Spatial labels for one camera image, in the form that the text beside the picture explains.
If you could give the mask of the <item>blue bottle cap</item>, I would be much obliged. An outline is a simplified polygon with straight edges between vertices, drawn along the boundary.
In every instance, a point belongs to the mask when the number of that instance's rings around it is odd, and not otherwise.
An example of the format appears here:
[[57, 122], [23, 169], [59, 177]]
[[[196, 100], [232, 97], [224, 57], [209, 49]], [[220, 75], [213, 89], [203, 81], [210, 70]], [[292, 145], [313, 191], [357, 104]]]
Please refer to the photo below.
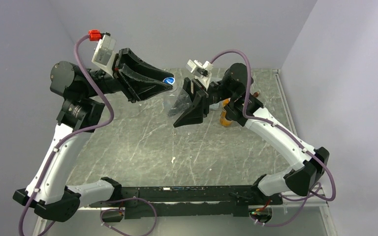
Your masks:
[[163, 79], [163, 82], [169, 85], [173, 85], [175, 83], [175, 78], [174, 77], [166, 77]]

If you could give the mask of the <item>orange juice bottle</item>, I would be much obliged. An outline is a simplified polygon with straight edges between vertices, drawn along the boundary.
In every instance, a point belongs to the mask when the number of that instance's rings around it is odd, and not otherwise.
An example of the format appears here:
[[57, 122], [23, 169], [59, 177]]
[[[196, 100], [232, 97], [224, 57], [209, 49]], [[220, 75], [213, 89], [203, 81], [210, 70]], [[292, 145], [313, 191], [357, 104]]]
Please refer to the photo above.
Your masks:
[[230, 102], [230, 99], [225, 99], [223, 102], [222, 102], [222, 110], [221, 110], [221, 114], [220, 114], [220, 125], [224, 126], [224, 127], [229, 127], [231, 124], [232, 124], [232, 120], [228, 120], [226, 118], [226, 114], [227, 114], [227, 111], [225, 109], [225, 106]]

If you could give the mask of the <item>clear plastic bottle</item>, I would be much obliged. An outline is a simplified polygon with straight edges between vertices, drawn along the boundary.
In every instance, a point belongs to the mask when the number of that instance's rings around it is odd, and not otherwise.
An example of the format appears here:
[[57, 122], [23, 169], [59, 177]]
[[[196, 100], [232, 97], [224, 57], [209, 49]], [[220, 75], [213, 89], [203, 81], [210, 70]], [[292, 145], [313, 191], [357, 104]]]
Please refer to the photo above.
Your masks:
[[182, 86], [175, 83], [173, 88], [163, 94], [163, 114], [168, 124], [174, 122], [192, 105], [190, 95], [182, 89]]

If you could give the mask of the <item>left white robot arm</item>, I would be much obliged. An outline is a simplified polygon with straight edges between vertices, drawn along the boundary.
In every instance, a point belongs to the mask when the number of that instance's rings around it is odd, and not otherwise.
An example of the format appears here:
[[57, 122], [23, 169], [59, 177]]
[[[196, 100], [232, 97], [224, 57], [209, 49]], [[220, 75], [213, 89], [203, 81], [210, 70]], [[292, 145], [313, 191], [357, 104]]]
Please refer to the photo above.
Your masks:
[[[89, 70], [89, 75], [103, 94], [122, 92], [132, 103], [172, 89], [166, 81], [172, 73], [144, 62], [129, 48], [113, 56], [112, 75], [103, 70]], [[106, 105], [94, 100], [96, 91], [78, 65], [60, 61], [53, 66], [50, 77], [51, 92], [63, 98], [54, 137], [33, 181], [16, 190], [13, 199], [43, 219], [65, 222], [86, 205], [118, 205], [122, 186], [109, 177], [90, 184], [67, 185], [77, 156], [96, 130]]]

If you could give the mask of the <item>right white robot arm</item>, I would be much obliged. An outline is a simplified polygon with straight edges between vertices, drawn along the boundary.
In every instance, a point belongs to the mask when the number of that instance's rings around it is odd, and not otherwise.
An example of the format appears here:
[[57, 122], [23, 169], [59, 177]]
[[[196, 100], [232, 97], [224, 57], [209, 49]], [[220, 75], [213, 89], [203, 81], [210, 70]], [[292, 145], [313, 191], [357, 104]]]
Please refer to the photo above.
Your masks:
[[256, 97], [246, 91], [247, 67], [235, 63], [226, 70], [221, 80], [213, 82], [213, 65], [208, 61], [187, 62], [193, 79], [185, 78], [182, 89], [176, 95], [174, 104], [169, 105], [167, 115], [173, 119], [175, 128], [201, 124], [208, 115], [210, 106], [229, 99], [224, 106], [225, 118], [238, 123], [258, 134], [275, 148], [288, 162], [287, 170], [262, 175], [253, 184], [252, 199], [263, 204], [271, 195], [292, 191], [298, 196], [307, 196], [324, 174], [329, 152], [314, 148], [287, 130]]

